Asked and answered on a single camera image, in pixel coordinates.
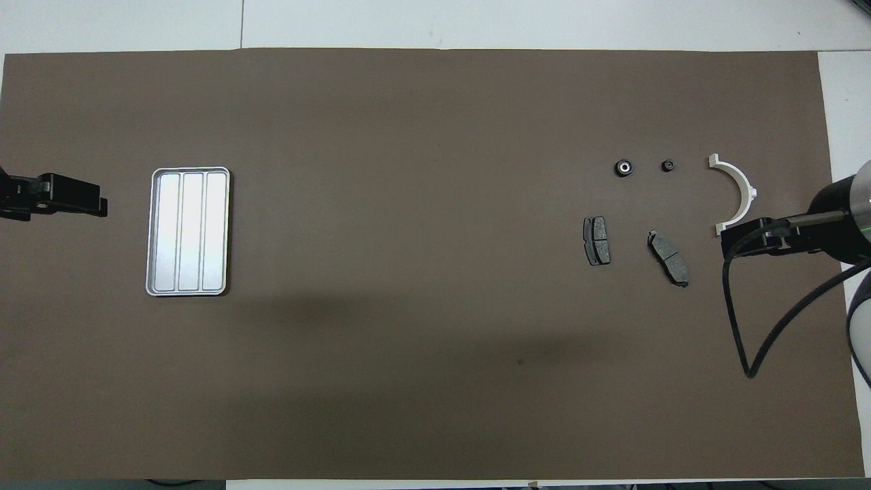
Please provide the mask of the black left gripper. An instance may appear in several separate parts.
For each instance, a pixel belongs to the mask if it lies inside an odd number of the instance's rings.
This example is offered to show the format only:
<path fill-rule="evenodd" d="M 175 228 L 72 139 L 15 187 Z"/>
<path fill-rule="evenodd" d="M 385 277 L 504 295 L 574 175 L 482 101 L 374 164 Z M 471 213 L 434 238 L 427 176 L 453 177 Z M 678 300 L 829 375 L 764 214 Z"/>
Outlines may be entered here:
<path fill-rule="evenodd" d="M 61 174 L 41 174 L 39 196 L 42 201 L 35 204 L 33 196 L 30 178 L 1 176 L 1 218 L 30 221 L 33 209 L 34 214 L 40 215 L 68 213 L 106 217 L 108 214 L 108 199 L 101 199 L 99 185 Z M 73 203 L 96 205 L 81 207 Z"/>

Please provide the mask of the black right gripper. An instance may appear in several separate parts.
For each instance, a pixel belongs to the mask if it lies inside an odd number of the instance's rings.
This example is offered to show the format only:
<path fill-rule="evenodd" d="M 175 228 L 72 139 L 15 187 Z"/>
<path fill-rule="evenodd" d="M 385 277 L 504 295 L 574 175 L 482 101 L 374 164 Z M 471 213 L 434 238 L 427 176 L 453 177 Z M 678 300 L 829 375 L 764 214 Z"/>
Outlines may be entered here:
<path fill-rule="evenodd" d="M 773 222 L 778 225 L 774 232 L 774 237 L 780 239 L 780 245 L 777 249 L 776 238 L 755 238 L 731 253 L 739 239 Z M 822 224 L 819 219 L 812 216 L 790 216 L 777 220 L 771 217 L 760 217 L 744 221 L 723 230 L 722 255 L 724 258 L 737 258 L 771 255 L 772 251 L 776 251 L 776 253 L 821 253 L 823 248 L 817 238 L 819 233 L 817 229 Z"/>

